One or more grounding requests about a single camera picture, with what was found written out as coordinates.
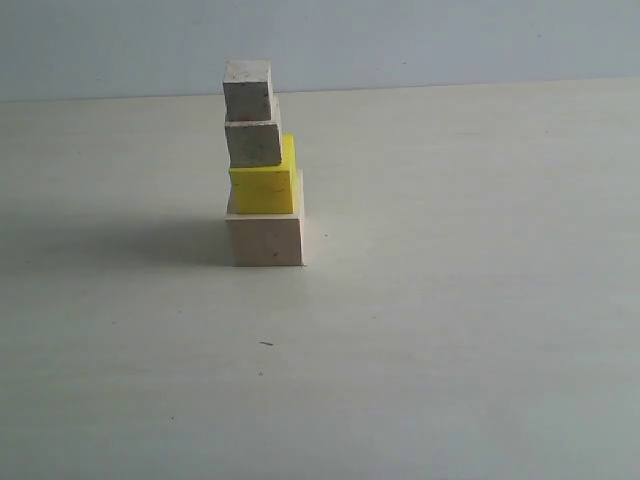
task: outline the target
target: yellow block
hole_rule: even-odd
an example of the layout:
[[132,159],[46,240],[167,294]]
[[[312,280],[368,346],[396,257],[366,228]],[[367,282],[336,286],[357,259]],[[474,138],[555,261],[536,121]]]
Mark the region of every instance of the yellow block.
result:
[[237,213],[293,213],[298,174],[293,135],[282,134],[282,163],[229,169]]

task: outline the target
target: block tower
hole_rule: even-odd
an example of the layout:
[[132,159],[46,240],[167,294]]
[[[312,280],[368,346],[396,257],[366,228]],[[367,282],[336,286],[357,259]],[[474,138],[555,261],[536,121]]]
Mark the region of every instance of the block tower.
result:
[[282,133],[270,62],[228,62],[223,87],[231,178],[226,223],[236,265],[303,265],[302,171],[293,135]]

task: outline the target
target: wooden block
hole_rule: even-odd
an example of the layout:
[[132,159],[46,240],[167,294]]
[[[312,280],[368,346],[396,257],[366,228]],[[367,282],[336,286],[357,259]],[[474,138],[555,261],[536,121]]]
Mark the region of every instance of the wooden block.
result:
[[296,210],[284,215],[242,215],[229,195],[226,222],[238,266],[304,265],[304,191],[298,171]]
[[271,120],[224,124],[232,167],[267,167],[282,162],[280,105],[274,97]]
[[229,169],[238,213],[293,213],[297,198],[293,135],[282,136],[282,163]]
[[222,86],[229,121],[271,120],[273,88],[268,60],[227,62]]

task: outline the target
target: white wall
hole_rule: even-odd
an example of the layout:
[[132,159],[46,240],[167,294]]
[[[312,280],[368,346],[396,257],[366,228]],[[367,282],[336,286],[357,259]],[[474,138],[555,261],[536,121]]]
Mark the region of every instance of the white wall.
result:
[[0,100],[640,75],[638,0],[2,0]]

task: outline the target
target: small gray cube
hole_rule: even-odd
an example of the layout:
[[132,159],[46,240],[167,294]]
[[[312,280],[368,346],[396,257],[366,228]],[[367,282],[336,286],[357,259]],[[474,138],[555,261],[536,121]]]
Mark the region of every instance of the small gray cube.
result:
[[227,62],[223,88],[229,121],[271,120],[273,88],[269,60]]
[[274,98],[273,118],[265,121],[227,121],[224,130],[231,167],[268,167],[282,163],[280,106]]

